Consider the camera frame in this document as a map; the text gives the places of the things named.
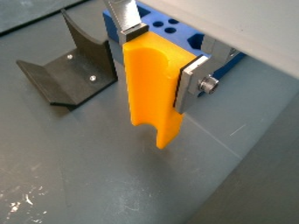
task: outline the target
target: screw head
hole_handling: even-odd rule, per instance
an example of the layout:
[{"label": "screw head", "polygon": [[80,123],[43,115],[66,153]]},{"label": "screw head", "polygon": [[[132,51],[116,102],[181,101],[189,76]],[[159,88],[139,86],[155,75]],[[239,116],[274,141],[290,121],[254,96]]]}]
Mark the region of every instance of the screw head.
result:
[{"label": "screw head", "polygon": [[215,92],[218,86],[219,81],[210,75],[201,82],[201,90],[210,95]]},{"label": "screw head", "polygon": [[91,76],[88,77],[88,79],[90,79],[91,81],[96,81],[98,76],[96,76],[96,75],[91,75]]}]

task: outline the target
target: gray table surface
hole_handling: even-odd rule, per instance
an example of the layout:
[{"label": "gray table surface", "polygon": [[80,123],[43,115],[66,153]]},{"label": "gray table surface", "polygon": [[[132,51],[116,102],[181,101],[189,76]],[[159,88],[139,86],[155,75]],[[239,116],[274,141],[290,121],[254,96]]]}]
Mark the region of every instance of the gray table surface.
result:
[{"label": "gray table surface", "polygon": [[[103,9],[90,1],[70,10],[96,39]],[[0,38],[2,223],[185,223],[299,91],[297,79],[246,57],[158,150],[155,128],[131,125],[111,45],[119,82],[70,112],[48,105],[15,64],[43,65],[75,48],[62,15]]]}]

